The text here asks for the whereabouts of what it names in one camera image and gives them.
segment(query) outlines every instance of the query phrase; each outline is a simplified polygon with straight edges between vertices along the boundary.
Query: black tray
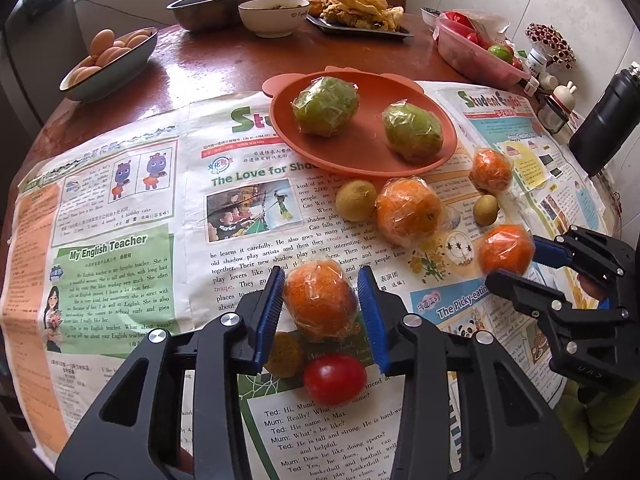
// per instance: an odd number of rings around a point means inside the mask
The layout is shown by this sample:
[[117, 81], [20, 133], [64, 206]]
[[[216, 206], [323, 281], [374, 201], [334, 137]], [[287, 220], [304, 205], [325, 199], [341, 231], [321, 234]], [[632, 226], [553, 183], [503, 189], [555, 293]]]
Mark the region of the black tray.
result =
[[308, 14], [306, 18], [325, 34], [351, 34], [354, 36], [372, 36], [378, 38], [393, 38], [396, 40], [404, 40], [404, 38], [412, 38], [414, 35], [404, 27], [399, 27], [397, 32], [389, 30], [371, 30], [368, 28], [342, 27], [341, 25], [333, 25], [327, 23], [322, 18], [315, 18]]

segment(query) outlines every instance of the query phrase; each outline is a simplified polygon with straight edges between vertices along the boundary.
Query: pink basket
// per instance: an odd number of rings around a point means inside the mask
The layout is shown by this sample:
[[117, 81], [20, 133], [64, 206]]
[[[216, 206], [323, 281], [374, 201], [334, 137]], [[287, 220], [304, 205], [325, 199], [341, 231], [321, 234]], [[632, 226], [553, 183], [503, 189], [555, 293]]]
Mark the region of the pink basket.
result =
[[444, 17], [438, 18], [436, 26], [439, 30], [438, 53], [444, 61], [474, 83], [509, 90], [521, 79], [529, 79], [530, 73], [525, 72], [526, 69], [518, 70], [469, 41], [466, 35], [473, 32], [470, 28]]

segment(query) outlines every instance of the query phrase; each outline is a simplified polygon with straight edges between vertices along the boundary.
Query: plastic-wrapped orange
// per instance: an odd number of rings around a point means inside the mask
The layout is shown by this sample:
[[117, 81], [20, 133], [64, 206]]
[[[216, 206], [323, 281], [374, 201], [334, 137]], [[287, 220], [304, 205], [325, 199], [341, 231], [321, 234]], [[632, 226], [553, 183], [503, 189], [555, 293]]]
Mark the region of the plastic-wrapped orange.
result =
[[476, 149], [471, 165], [471, 182], [483, 191], [500, 193], [509, 189], [513, 178], [511, 161], [500, 152], [489, 148]]
[[478, 250], [483, 274], [503, 269], [524, 275], [536, 252], [531, 234], [519, 224], [498, 225], [489, 231]]
[[347, 336], [358, 315], [358, 300], [340, 265], [313, 260], [293, 269], [282, 297], [301, 334], [311, 340]]
[[389, 180], [376, 199], [378, 228], [395, 244], [411, 247], [437, 231], [442, 202], [416, 176]]

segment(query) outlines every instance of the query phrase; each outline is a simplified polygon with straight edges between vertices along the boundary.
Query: red wooden table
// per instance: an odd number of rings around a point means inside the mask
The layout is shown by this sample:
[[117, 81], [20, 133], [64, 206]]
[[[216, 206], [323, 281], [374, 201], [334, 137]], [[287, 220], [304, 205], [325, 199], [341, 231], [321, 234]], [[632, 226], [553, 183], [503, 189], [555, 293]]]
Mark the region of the red wooden table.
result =
[[414, 38], [326, 36], [309, 22], [279, 40], [258, 38], [241, 26], [196, 35], [178, 25], [160, 31], [148, 67], [132, 82], [95, 103], [64, 100], [47, 120], [9, 190], [0, 276], [4, 279], [17, 184], [39, 161], [123, 124], [202, 99], [259, 91], [274, 75], [320, 72], [328, 65], [396, 73], [413, 80], [468, 82], [440, 58], [420, 17], [405, 15], [403, 25]]

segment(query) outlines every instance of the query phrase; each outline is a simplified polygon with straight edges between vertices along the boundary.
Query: metal basin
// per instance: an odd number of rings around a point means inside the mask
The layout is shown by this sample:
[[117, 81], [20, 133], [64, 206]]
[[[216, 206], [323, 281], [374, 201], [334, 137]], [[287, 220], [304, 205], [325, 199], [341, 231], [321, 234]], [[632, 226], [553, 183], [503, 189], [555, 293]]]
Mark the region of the metal basin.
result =
[[248, 0], [178, 0], [167, 6], [184, 30], [202, 32], [240, 22], [238, 5]]

